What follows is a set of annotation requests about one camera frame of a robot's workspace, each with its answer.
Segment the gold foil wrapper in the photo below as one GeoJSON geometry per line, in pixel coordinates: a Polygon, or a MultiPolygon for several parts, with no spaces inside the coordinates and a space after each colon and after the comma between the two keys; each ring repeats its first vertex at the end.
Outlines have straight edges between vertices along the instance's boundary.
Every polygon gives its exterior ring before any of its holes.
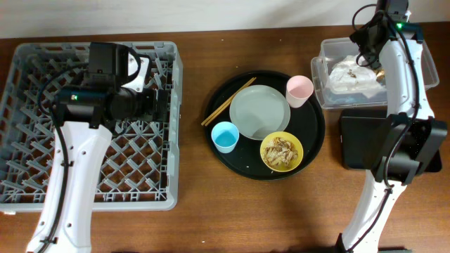
{"type": "Polygon", "coordinates": [[[376,75],[376,80],[378,82],[381,82],[385,78],[385,71],[384,70],[376,70],[375,75],[376,75]]]}

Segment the white paper napkin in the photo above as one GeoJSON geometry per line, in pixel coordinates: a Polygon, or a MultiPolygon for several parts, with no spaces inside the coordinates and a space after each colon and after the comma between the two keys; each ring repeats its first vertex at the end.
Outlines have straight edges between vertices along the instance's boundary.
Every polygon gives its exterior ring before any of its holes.
{"type": "Polygon", "coordinates": [[[326,88],[335,94],[361,93],[371,98],[385,90],[377,78],[375,70],[357,65],[356,56],[346,56],[332,67],[326,88]]]}

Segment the pink plastic cup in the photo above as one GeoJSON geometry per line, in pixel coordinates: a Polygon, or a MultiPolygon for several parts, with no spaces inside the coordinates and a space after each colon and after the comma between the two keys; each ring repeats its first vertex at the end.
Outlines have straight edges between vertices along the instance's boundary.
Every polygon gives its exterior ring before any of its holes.
{"type": "Polygon", "coordinates": [[[286,84],[286,100],[290,107],[299,108],[314,92],[312,81],[305,76],[296,75],[289,78],[286,84]]]}

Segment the light blue plastic cup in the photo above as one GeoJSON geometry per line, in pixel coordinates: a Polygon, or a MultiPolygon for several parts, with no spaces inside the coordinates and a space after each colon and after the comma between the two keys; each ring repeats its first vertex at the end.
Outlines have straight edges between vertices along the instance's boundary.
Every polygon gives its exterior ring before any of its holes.
{"type": "Polygon", "coordinates": [[[220,122],[212,128],[211,138],[216,149],[224,154],[231,153],[239,140],[237,126],[231,122],[220,122]]]}

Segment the yellow plastic bowl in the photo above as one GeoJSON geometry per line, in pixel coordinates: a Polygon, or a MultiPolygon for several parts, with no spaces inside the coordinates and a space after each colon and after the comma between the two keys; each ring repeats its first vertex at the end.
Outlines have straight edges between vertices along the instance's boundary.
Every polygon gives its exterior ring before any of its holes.
{"type": "Polygon", "coordinates": [[[293,134],[277,131],[264,138],[260,157],[272,171],[289,172],[299,167],[304,157],[303,146],[293,134]]]}

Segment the peanut shells and rice waste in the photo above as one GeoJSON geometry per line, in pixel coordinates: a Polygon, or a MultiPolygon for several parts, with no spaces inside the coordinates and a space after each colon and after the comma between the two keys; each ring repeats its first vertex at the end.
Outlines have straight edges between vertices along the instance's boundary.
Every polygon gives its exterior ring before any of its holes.
{"type": "Polygon", "coordinates": [[[263,151],[263,160],[272,168],[288,168],[298,158],[298,151],[292,142],[281,137],[270,140],[263,151]]]}

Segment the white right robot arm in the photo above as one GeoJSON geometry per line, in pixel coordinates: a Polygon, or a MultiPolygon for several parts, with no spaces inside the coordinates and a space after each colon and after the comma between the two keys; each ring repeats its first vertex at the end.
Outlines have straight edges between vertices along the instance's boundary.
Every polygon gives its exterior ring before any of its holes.
{"type": "Polygon", "coordinates": [[[378,252],[383,228],[399,196],[412,180],[440,170],[439,147],[447,125],[435,119],[427,100],[421,56],[423,34],[406,21],[406,11],[379,7],[350,39],[369,64],[385,72],[387,114],[346,109],[340,117],[342,161],[362,169],[365,182],[353,217],[339,235],[336,252],[378,252]]]}

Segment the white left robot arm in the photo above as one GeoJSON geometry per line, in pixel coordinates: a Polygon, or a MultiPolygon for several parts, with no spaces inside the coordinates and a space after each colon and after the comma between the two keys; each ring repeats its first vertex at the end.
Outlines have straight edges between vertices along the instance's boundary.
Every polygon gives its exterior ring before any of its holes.
{"type": "Polygon", "coordinates": [[[44,207],[27,252],[90,252],[91,216],[101,165],[116,122],[164,121],[170,94],[66,86],[49,109],[55,151],[44,207]]]}

